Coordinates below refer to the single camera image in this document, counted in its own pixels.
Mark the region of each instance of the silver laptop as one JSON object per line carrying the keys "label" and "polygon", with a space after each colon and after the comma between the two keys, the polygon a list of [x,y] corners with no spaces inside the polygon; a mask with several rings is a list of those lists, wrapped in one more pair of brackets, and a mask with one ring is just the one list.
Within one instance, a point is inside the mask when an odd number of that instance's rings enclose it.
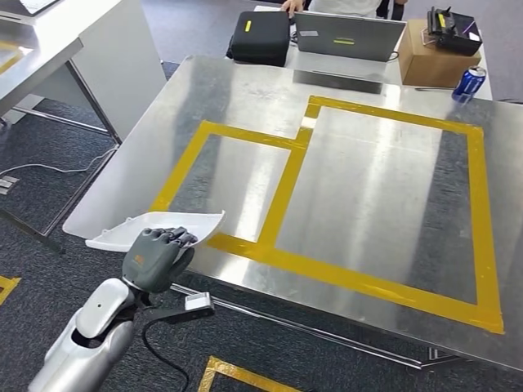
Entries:
{"label": "silver laptop", "polygon": [[297,12],[300,51],[356,59],[388,61],[407,23]]}

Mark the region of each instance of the soda can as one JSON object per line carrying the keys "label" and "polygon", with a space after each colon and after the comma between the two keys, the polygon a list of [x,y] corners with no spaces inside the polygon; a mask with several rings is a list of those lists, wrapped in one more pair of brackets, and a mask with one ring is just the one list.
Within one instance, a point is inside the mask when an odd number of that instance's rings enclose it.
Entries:
{"label": "soda can", "polygon": [[461,77],[460,84],[452,92],[452,98],[458,102],[471,100],[483,85],[485,79],[487,79],[487,71],[485,69],[477,65],[469,67]]}

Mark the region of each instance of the white plastic tray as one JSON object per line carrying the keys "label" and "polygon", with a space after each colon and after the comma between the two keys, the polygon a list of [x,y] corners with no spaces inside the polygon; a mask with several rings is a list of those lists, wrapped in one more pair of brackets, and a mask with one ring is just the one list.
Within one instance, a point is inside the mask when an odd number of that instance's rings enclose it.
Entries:
{"label": "white plastic tray", "polygon": [[187,214],[183,212],[147,212],[135,218],[127,218],[121,225],[105,229],[100,235],[87,239],[85,245],[112,252],[128,252],[135,239],[143,229],[169,229],[183,226],[198,241],[202,243],[217,231],[225,220],[221,214]]}

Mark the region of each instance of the black case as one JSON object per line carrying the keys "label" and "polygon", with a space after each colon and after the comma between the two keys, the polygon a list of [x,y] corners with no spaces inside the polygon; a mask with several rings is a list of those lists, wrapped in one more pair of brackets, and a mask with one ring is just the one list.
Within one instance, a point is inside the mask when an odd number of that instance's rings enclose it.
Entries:
{"label": "black case", "polygon": [[242,12],[229,54],[236,61],[282,67],[287,60],[289,30],[287,12]]}

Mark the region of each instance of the yellow tape square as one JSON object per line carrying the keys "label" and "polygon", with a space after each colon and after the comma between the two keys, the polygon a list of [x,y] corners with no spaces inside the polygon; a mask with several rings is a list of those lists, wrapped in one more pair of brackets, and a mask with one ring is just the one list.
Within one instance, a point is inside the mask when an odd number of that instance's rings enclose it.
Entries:
{"label": "yellow tape square", "polygon": [[275,247],[275,240],[314,131],[313,125],[311,127],[302,126],[295,139],[289,139],[203,121],[164,187],[150,206],[150,211],[166,211],[211,134],[288,149],[290,154],[288,162],[281,174],[267,216],[265,218],[258,241],[254,243],[219,233],[208,241],[208,245],[223,252],[247,257],[294,274],[481,327],[490,332],[503,332],[496,274],[482,128],[462,122],[428,118],[319,96],[311,96],[309,99],[304,121],[302,121],[302,124],[315,124],[321,107],[388,118],[466,136],[474,272],[478,303],[475,305],[459,301],[448,296],[276,249]]}

